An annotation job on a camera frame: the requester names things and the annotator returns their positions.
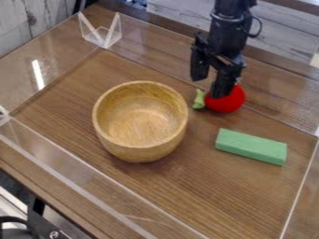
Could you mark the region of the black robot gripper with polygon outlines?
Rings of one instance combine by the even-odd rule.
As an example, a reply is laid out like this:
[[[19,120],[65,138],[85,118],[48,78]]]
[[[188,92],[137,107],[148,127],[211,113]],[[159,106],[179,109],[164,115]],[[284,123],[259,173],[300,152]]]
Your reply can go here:
[[[205,79],[212,66],[216,69],[216,81],[209,96],[219,99],[231,94],[246,67],[242,51],[247,39],[254,37],[254,15],[247,8],[227,11],[215,9],[211,18],[209,32],[196,33],[195,45],[191,47],[191,78],[193,81]]]

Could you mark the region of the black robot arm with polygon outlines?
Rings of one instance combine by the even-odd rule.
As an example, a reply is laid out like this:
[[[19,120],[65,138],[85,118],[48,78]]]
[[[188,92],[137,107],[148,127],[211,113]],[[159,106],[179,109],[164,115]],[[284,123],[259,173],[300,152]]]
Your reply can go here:
[[[209,32],[197,31],[195,34],[191,47],[191,79],[205,79],[209,67],[213,67],[216,80],[209,93],[213,99],[231,94],[247,67],[242,52],[247,40],[258,38],[263,29],[262,20],[251,12],[255,6],[256,0],[215,0]]]

